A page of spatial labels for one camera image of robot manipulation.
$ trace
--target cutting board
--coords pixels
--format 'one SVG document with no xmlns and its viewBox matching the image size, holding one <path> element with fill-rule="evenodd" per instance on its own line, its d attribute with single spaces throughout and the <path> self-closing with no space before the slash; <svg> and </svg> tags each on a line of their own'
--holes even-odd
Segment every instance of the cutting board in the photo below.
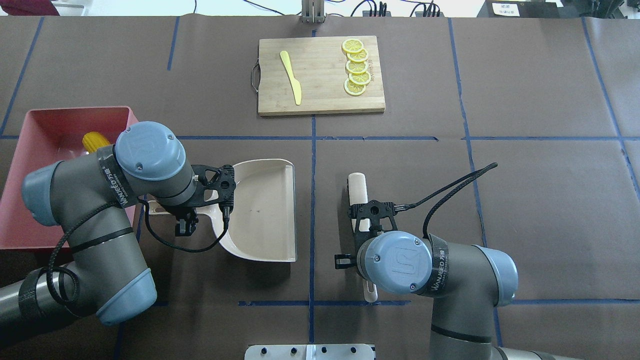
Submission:
<svg viewBox="0 0 640 360">
<path fill-rule="evenodd" d="M 369 52 L 367 62 L 372 79 L 359 96 L 344 91 L 348 72 L 342 42 L 348 38 L 360 39 Z M 294 101 L 287 71 L 280 59 L 282 50 L 289 53 L 293 74 L 302 87 L 300 105 Z M 374 36 L 261 39 L 258 61 L 258 114 L 261 116 L 385 111 L 378 39 Z"/>
</svg>

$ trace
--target dark red fabric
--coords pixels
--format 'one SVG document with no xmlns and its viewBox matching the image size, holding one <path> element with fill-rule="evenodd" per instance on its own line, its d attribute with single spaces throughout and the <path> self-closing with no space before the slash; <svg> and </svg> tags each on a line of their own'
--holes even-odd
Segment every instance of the dark red fabric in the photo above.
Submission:
<svg viewBox="0 0 640 360">
<path fill-rule="evenodd" d="M 51 0 L 0 0 L 9 15 L 60 15 Z"/>
</svg>

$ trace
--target pink plastic container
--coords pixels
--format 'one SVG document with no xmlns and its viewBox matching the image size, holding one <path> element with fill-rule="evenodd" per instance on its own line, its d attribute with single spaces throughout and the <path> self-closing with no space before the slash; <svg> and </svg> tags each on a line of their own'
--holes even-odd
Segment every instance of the pink plastic container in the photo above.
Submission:
<svg viewBox="0 0 640 360">
<path fill-rule="evenodd" d="M 60 226 L 40 225 L 25 207 L 20 188 L 28 173 L 86 154 L 82 137 L 90 131 L 115 143 L 124 129 L 137 122 L 128 106 L 29 111 L 0 199 L 0 249 L 51 249 L 63 235 Z M 135 207 L 127 208 L 132 223 L 134 213 Z"/>
</svg>

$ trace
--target dustpan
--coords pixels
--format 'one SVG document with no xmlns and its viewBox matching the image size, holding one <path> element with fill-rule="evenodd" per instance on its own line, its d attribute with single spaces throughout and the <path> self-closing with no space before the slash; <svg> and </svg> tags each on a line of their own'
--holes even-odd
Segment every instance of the dustpan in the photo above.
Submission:
<svg viewBox="0 0 640 360">
<path fill-rule="evenodd" d="M 234 165 L 236 191 L 227 234 L 220 245 L 248 260 L 291 263 L 297 260 L 293 164 L 283 159 L 249 160 Z M 216 199 L 213 192 L 209 200 Z M 168 215 L 150 201 L 150 215 Z M 223 230 L 217 204 L 196 209 L 211 219 L 213 230 Z"/>
</svg>

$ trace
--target cutting board handle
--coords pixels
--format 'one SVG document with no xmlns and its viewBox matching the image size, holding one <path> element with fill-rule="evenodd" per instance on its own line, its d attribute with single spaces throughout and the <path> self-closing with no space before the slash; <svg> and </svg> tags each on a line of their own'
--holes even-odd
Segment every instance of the cutting board handle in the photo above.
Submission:
<svg viewBox="0 0 640 360">
<path fill-rule="evenodd" d="M 260 86 L 260 77 L 258 77 L 258 84 L 255 84 L 255 69 L 258 68 L 258 73 L 260 72 L 260 58 L 258 58 L 257 60 L 255 60 L 255 65 L 253 66 L 253 69 L 251 69 L 251 86 L 253 87 L 253 89 L 255 90 L 255 93 L 258 93 L 258 86 Z"/>
</svg>

